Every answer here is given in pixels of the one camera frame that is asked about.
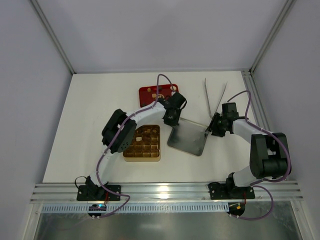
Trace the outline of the silver tin lid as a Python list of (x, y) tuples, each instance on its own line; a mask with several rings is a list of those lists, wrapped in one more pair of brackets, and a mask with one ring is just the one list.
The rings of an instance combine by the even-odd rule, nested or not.
[(203, 154), (208, 133), (207, 126), (180, 118), (178, 125), (171, 130), (167, 145), (176, 150), (199, 157)]

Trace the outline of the metal tongs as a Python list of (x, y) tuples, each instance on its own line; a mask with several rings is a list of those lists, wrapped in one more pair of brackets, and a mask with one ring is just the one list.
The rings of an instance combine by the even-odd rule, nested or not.
[(209, 117), (212, 118), (221, 105), (228, 82), (205, 78), (203, 86), (207, 112)]

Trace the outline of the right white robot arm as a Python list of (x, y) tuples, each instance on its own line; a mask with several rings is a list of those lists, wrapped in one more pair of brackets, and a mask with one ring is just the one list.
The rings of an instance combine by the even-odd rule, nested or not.
[(255, 184), (263, 181), (280, 182), (291, 173), (286, 135), (268, 132), (240, 116), (236, 103), (222, 104), (222, 112), (213, 115), (207, 130), (220, 138), (226, 133), (234, 134), (250, 144), (247, 167), (230, 173), (224, 183), (208, 184), (211, 200), (254, 199)]

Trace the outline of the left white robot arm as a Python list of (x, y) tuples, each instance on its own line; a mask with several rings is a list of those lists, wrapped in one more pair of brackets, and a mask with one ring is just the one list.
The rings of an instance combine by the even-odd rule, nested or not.
[(102, 201), (106, 193), (109, 196), (123, 196), (121, 190), (109, 189), (106, 177), (107, 164), (116, 160), (131, 144), (134, 133), (139, 127), (153, 120), (162, 119), (164, 124), (176, 127), (179, 124), (181, 111), (187, 104), (186, 98), (175, 92), (168, 99), (157, 98), (154, 102), (131, 113), (121, 109), (114, 111), (102, 130), (102, 144), (106, 149), (102, 152), (95, 170), (85, 178), (85, 184), (78, 188), (78, 201)]

